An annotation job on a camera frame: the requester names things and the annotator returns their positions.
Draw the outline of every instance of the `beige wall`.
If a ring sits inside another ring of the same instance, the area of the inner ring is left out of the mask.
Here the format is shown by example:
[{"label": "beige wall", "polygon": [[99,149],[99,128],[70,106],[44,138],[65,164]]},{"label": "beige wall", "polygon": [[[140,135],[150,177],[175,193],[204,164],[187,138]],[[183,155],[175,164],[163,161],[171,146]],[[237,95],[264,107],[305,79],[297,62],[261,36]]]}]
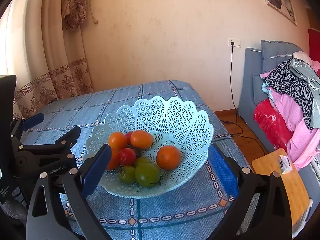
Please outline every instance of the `beige wall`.
[{"label": "beige wall", "polygon": [[97,25],[81,27],[95,91],[156,80],[191,83],[213,111],[238,104],[246,47],[260,40],[293,42],[309,52],[309,21],[303,0],[292,0],[295,26],[265,0],[91,0]]}]

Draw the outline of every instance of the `small box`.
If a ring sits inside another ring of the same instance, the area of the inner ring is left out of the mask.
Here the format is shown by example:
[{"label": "small box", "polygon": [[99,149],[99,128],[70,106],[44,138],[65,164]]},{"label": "small box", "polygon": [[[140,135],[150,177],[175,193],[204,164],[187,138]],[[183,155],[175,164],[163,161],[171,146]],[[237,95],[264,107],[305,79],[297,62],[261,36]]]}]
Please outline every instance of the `small box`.
[{"label": "small box", "polygon": [[290,173],[292,171],[292,165],[287,155],[279,156],[279,164],[282,174]]}]

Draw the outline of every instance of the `green tomato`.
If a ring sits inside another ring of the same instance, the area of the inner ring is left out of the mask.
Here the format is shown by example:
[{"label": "green tomato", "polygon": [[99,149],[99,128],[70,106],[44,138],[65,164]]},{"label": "green tomato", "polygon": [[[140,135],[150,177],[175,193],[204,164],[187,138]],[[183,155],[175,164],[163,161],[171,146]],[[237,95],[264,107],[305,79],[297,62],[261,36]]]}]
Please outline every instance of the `green tomato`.
[{"label": "green tomato", "polygon": [[122,170],[118,173],[118,178],[121,182],[125,184],[134,184],[137,182],[134,172],[135,172],[134,167],[124,166],[122,167]]},{"label": "green tomato", "polygon": [[154,187],[160,180],[160,168],[154,163],[140,164],[134,175],[141,186]]},{"label": "green tomato", "polygon": [[145,157],[140,157],[140,158],[136,159],[133,166],[136,168],[140,164],[148,164],[148,163],[151,163],[151,160],[149,160],[148,158],[145,158]]}]

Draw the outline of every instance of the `leopard print cloth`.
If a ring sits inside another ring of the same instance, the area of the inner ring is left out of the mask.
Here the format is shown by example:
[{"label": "leopard print cloth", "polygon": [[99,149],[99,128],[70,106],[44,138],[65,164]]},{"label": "leopard print cloth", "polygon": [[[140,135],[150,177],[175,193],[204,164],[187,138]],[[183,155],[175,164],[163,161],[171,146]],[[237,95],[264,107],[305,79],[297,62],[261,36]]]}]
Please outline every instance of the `leopard print cloth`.
[{"label": "leopard print cloth", "polygon": [[287,94],[301,107],[303,119],[308,129],[312,130],[311,114],[313,95],[306,82],[290,71],[292,58],[280,63],[271,73],[263,78],[270,87],[280,94]]}]

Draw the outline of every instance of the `orange tomato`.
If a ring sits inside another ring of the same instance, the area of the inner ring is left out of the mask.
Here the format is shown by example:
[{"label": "orange tomato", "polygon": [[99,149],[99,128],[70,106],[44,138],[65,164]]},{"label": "orange tomato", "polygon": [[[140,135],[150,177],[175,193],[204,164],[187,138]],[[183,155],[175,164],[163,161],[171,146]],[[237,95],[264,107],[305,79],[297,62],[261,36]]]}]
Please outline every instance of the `orange tomato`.
[{"label": "orange tomato", "polygon": [[127,147],[127,138],[122,132],[113,132],[109,136],[108,144],[112,149],[120,151]]},{"label": "orange tomato", "polygon": [[181,163],[181,153],[173,145],[162,146],[156,157],[157,165],[164,170],[174,170]]},{"label": "orange tomato", "polygon": [[131,145],[139,149],[148,149],[153,144],[153,136],[143,130],[136,130],[132,133]]},{"label": "orange tomato", "polygon": [[119,157],[119,152],[115,149],[111,149],[111,160],[106,167],[107,171],[113,171],[117,169],[120,166],[120,157]]}]

